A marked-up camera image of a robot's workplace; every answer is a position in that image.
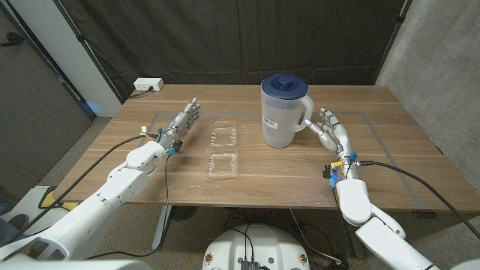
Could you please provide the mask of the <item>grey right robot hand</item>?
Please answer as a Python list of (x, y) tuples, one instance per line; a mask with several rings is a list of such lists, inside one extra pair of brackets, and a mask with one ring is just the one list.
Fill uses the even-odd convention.
[(331, 111), (321, 108), (319, 115), (324, 122), (314, 124), (311, 120), (305, 119), (304, 124), (310, 128), (319, 138), (322, 145), (337, 155), (345, 156), (353, 153), (347, 129), (338, 121)]

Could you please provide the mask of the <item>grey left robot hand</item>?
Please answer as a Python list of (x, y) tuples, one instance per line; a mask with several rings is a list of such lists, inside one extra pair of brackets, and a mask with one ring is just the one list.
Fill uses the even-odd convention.
[(200, 119), (201, 106), (194, 97), (186, 107), (167, 125), (166, 130), (160, 135), (158, 143), (165, 149), (171, 148), (175, 143), (183, 140), (188, 131)]

